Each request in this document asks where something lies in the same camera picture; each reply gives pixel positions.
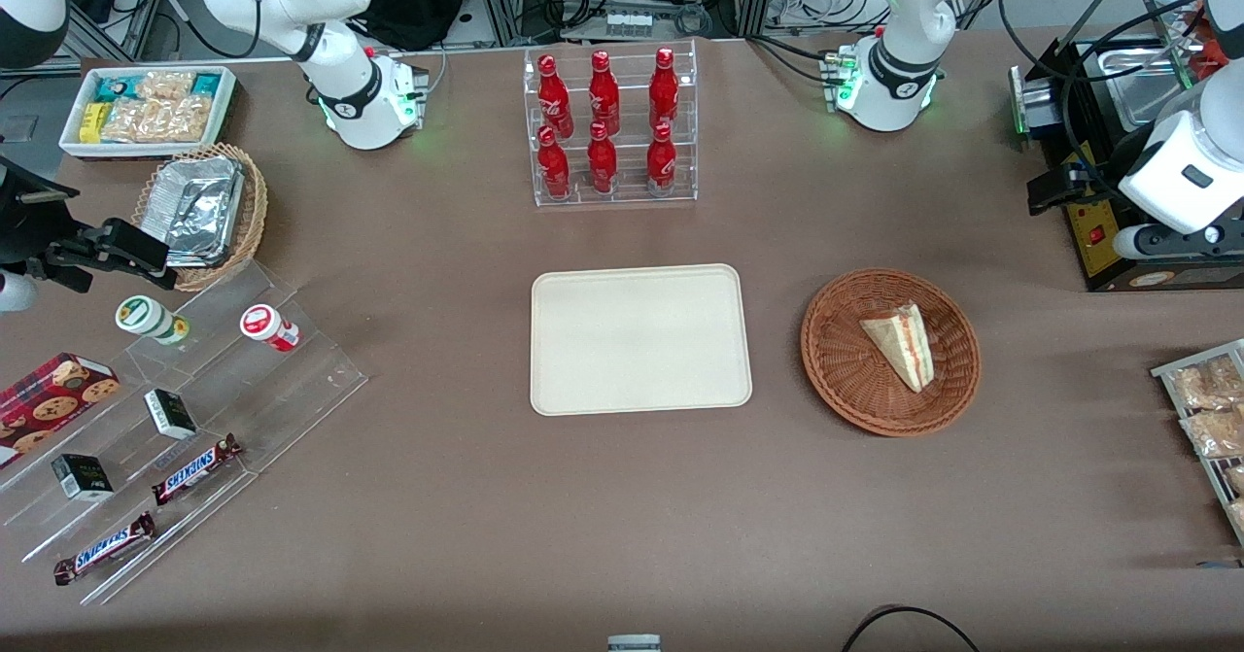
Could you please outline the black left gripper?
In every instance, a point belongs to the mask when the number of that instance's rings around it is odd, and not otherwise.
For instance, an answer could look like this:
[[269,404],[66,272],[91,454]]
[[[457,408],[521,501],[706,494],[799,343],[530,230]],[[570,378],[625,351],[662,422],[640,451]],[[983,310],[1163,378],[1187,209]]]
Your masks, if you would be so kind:
[[1052,168],[1034,178],[1033,189],[1028,192],[1029,215],[1040,217],[1050,209],[1091,202],[1111,202],[1120,207],[1128,202],[1133,209],[1154,209],[1140,192],[1123,192],[1123,180],[1148,159],[1148,143],[1154,137],[1156,124],[1152,119],[1125,134],[1107,159],[1093,165],[1097,178],[1086,168]]

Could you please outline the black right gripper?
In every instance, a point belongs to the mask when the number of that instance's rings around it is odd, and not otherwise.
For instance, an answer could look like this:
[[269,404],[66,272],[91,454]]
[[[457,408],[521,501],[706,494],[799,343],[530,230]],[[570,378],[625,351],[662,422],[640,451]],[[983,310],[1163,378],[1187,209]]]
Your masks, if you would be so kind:
[[[178,275],[168,268],[169,246],[119,218],[100,226],[81,226],[67,207],[77,189],[58,185],[1,157],[1,266],[27,274],[29,259],[41,258],[41,280],[73,292],[88,292],[93,275],[103,272],[142,277],[165,291]],[[61,243],[75,236],[73,243]]]

